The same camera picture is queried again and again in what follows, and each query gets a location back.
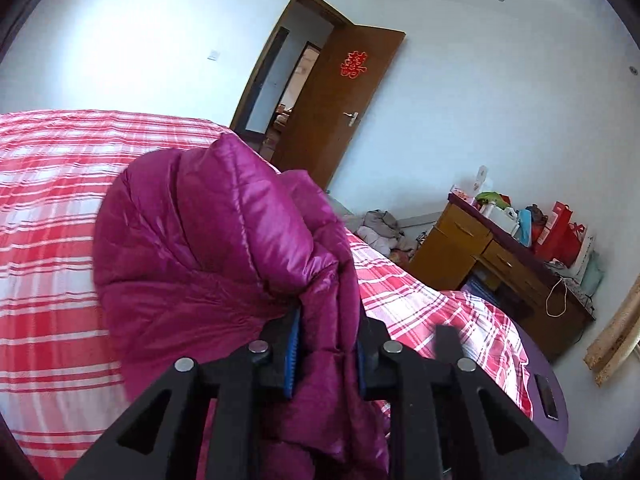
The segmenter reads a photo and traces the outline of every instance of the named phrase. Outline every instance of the yellow curtain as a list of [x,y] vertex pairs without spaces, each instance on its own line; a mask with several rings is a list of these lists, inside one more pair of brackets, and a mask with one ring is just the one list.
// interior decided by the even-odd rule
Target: yellow curtain
[[616,315],[587,350],[584,362],[602,386],[640,342],[640,275]]

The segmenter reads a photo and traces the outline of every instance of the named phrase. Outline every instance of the silver screw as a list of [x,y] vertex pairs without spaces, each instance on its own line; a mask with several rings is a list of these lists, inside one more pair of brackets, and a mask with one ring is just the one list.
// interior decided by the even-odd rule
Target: silver screw
[[402,343],[398,341],[386,341],[382,345],[382,348],[388,354],[399,354],[402,351]]
[[269,343],[262,339],[256,339],[249,343],[249,352],[252,354],[264,354],[269,349]]
[[190,357],[181,357],[174,363],[174,368],[179,372],[188,372],[195,366],[193,359]]
[[468,357],[463,357],[458,359],[458,368],[460,368],[463,372],[473,372],[478,368],[476,362],[473,359],[469,359]]

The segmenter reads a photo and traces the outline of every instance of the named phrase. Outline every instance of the red chinese character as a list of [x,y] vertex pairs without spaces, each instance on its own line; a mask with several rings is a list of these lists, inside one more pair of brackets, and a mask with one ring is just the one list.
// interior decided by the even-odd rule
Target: red chinese character
[[358,52],[357,50],[350,52],[347,55],[347,59],[344,60],[344,63],[340,65],[340,75],[356,79],[360,73],[367,71],[367,67],[362,66],[366,59],[366,52]]

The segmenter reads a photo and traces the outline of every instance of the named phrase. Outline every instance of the bedsheet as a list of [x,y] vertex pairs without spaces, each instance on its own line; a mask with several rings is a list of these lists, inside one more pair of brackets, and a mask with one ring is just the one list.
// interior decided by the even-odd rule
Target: bedsheet
[[[92,283],[104,193],[143,153],[228,134],[206,120],[129,112],[0,116],[0,413],[46,480],[62,478],[128,405]],[[508,317],[467,293],[436,292],[348,237],[368,316],[425,356],[436,324],[457,327],[465,352],[532,416],[527,357]]]

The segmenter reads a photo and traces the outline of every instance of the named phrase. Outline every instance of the black phone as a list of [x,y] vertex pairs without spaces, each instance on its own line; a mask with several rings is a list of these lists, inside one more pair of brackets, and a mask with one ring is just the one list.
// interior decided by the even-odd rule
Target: black phone
[[535,377],[540,393],[540,400],[542,400],[542,409],[545,410],[546,418],[558,420],[558,408],[554,400],[554,393],[551,391],[551,386],[549,385],[549,379],[538,374],[535,374]]

